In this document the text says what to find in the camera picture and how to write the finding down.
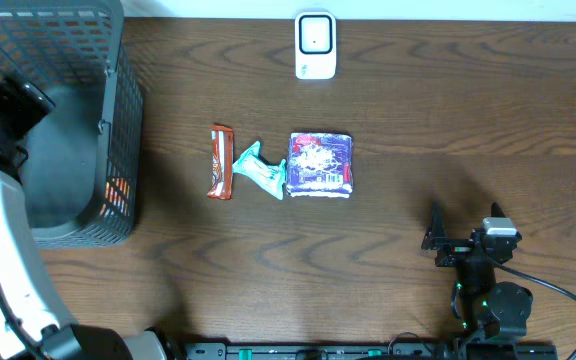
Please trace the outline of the purple tissue pack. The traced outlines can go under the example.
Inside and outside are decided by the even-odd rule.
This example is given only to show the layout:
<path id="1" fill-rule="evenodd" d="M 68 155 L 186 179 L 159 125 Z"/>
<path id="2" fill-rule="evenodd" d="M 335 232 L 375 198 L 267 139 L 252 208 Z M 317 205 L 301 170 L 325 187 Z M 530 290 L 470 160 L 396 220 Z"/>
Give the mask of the purple tissue pack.
<path id="1" fill-rule="evenodd" d="M 349 198 L 353 139 L 346 134 L 292 133 L 286 190 L 291 197 Z"/>

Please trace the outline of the teal wet wipe packet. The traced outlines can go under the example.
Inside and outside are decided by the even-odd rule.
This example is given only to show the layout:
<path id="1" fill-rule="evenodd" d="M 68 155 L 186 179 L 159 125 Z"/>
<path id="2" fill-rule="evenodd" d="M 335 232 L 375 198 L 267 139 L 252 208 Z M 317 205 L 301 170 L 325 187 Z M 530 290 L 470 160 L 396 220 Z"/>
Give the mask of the teal wet wipe packet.
<path id="1" fill-rule="evenodd" d="M 261 159 L 261 143 L 254 142 L 233 164 L 233 172 L 248 177 L 260 188 L 278 200 L 284 198 L 286 163 L 282 159 L 277 165 L 266 164 Z"/>

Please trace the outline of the red-brown chocolate bar wrapper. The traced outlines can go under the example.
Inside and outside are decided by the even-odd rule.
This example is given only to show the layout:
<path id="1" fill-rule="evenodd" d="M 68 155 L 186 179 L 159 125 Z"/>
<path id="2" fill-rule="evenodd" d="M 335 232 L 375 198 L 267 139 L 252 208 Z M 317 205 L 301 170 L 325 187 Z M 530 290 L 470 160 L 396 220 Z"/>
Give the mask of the red-brown chocolate bar wrapper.
<path id="1" fill-rule="evenodd" d="M 209 198 L 230 200 L 232 197 L 234 130 L 212 125 L 212 187 L 207 193 Z"/>

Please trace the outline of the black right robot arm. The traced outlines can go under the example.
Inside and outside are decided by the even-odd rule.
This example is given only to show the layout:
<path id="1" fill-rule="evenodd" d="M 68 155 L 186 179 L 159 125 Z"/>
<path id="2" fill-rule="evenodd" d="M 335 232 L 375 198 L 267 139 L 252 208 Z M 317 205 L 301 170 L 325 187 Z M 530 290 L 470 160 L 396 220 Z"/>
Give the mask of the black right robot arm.
<path id="1" fill-rule="evenodd" d="M 456 270 L 451 307 L 465 322 L 473 342 L 515 342 L 527 334 L 532 293 L 516 283 L 499 282 L 495 276 L 495 270 L 512 259 L 521 239 L 496 203 L 491 205 L 491 215 L 462 239 L 447 235 L 441 207 L 437 203 L 432 207 L 421 248 L 436 252 L 437 267 Z"/>

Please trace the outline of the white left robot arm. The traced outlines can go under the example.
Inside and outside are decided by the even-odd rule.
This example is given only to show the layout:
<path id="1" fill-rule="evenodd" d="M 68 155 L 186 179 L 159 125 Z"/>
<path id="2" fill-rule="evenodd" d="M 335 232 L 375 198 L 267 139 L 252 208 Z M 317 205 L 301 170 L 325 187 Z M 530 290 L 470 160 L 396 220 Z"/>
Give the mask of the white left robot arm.
<path id="1" fill-rule="evenodd" d="M 58 294 L 38 247 L 88 210 L 106 183 L 96 88 L 0 82 L 0 359 L 127 359 L 122 337 L 80 324 Z"/>

